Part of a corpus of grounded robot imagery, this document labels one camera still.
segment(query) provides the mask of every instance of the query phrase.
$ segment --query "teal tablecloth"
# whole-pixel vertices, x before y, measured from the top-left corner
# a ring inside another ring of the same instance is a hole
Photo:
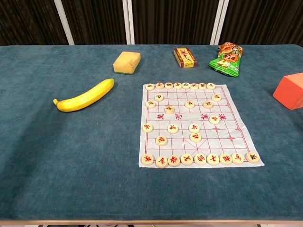
[[[244,45],[230,78],[208,67],[217,46],[188,46],[192,69],[175,47],[0,47],[0,219],[303,220],[303,109],[272,97],[303,71],[303,48]],[[141,53],[133,75],[113,72],[121,51]],[[106,78],[115,86],[92,106],[54,106]],[[265,166],[139,168],[142,84],[158,81],[227,84]]]

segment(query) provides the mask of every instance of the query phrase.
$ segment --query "snack bag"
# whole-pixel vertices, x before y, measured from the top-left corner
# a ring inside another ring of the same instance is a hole
[[[210,61],[209,66],[227,76],[238,77],[243,48],[227,42],[218,49],[218,58]]]

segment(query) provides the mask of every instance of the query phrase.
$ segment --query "banana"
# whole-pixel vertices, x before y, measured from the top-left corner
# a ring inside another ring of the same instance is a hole
[[[62,112],[72,112],[83,109],[106,95],[114,86],[114,82],[114,79],[105,79],[82,95],[62,101],[58,101],[55,98],[53,103],[57,106],[58,110]]]

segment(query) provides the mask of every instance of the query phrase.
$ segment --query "chinese chess board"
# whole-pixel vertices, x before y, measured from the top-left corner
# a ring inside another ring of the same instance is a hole
[[[155,160],[159,156],[164,156],[167,159],[171,155],[181,157],[183,154],[191,154],[194,157],[196,154],[217,154],[220,156],[223,153],[234,154],[240,153],[244,156],[244,162],[241,165],[231,163],[228,166],[221,163],[212,166],[208,163],[205,165],[197,165],[193,162],[186,166],[180,163],[177,167],[168,166],[167,168],[218,168],[218,167],[253,167],[264,166],[260,159],[257,163],[250,163],[246,160],[248,151],[256,152],[248,129],[244,125],[237,111],[235,104],[232,101],[229,90],[226,85],[216,85],[215,89],[157,89],[147,90],[143,86],[142,99],[142,116],[141,116],[141,135],[140,135],[140,154],[139,167],[157,168]],[[213,94],[219,94],[222,99],[220,102],[212,101]],[[155,101],[154,108],[147,108],[146,102],[153,100],[156,94],[162,94],[162,101]],[[188,109],[185,107],[187,100],[194,101],[195,107]],[[203,102],[212,101],[213,107],[206,109],[203,107]],[[165,113],[164,108],[167,105],[172,105],[175,108],[174,113]],[[220,118],[220,122],[216,125],[209,122],[209,117],[216,115]],[[149,123],[153,126],[153,131],[145,133],[142,131],[142,126]],[[202,140],[193,142],[189,138],[190,124],[197,124],[200,127]],[[167,131],[169,124],[176,124],[178,132],[170,134]],[[167,144],[158,146],[155,143],[157,136],[165,136]],[[154,157],[153,163],[146,166],[142,163],[141,157],[145,154],[151,154]]]

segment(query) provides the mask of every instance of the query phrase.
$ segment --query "orange block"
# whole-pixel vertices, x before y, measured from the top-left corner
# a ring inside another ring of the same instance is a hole
[[[303,107],[303,72],[284,76],[273,96],[290,110]]]

